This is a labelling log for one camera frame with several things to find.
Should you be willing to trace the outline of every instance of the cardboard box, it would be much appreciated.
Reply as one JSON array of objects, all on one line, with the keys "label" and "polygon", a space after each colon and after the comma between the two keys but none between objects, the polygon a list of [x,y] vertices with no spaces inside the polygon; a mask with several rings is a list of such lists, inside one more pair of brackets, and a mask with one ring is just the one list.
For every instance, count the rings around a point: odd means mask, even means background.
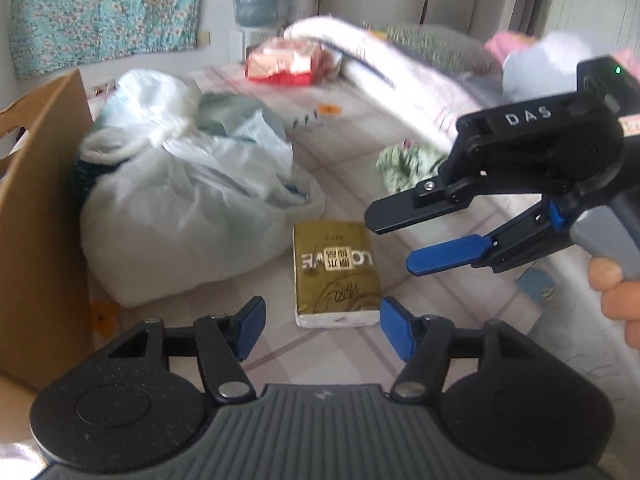
[{"label": "cardboard box", "polygon": [[93,124],[78,71],[0,112],[23,147],[0,160],[0,442],[30,436],[37,392],[92,352],[71,170]]}]

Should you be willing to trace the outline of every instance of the human hand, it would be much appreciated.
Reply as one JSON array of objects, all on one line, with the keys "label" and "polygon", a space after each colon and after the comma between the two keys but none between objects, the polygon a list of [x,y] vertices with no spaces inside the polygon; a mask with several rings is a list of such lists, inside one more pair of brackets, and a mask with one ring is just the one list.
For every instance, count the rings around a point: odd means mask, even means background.
[{"label": "human hand", "polygon": [[640,349],[640,281],[625,282],[622,268],[608,258],[589,262],[589,284],[602,292],[602,313],[609,319],[625,321],[625,340]]}]

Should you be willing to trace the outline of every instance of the light blue cloth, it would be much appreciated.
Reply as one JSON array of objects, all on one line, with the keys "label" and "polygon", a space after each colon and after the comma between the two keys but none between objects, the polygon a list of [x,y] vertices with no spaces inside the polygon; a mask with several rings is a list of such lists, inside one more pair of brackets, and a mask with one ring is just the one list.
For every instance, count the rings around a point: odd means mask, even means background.
[{"label": "light blue cloth", "polygon": [[552,32],[531,48],[510,54],[502,72],[502,94],[513,103],[575,92],[578,63],[595,57],[577,34]]},{"label": "light blue cloth", "polygon": [[196,47],[201,0],[12,0],[18,78]]}]

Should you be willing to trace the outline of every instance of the gray ribbed plate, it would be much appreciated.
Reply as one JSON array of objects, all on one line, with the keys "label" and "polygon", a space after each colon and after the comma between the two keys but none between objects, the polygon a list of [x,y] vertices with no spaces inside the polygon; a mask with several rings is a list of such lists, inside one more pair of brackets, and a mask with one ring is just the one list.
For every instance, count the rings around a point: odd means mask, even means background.
[{"label": "gray ribbed plate", "polygon": [[505,472],[467,456],[428,410],[388,400],[380,386],[271,385],[219,410],[193,446],[162,465],[92,475],[55,465],[38,480],[605,480],[595,468]]}]

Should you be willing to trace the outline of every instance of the green towel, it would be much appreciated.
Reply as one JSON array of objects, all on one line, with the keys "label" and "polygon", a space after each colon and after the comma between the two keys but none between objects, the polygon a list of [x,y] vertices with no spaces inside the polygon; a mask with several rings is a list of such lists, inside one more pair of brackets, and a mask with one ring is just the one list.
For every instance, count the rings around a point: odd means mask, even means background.
[{"label": "green towel", "polygon": [[418,182],[438,174],[447,155],[426,144],[414,144],[409,139],[388,146],[378,156],[376,170],[390,194],[413,189]]}]

